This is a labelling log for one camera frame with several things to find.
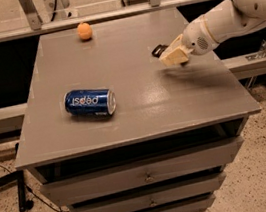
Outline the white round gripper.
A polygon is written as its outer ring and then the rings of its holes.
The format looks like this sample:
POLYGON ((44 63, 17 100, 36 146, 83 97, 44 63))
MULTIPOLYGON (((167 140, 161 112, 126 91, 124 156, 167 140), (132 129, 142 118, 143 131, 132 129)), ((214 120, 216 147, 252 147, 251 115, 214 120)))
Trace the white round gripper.
POLYGON ((190 22, 160 56, 160 62, 169 66, 180 65, 189 60, 189 54, 205 55, 215 50, 219 43, 211 36, 207 28, 207 19, 201 15, 190 22))

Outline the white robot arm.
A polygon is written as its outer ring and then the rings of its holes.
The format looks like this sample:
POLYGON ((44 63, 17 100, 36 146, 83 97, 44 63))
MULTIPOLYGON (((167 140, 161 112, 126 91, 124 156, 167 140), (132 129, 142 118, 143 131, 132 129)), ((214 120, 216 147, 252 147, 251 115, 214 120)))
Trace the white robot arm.
POLYGON ((161 53, 159 61, 175 66, 189 55, 205 55, 229 38, 245 36, 266 27, 266 0, 224 0, 190 22, 161 53))

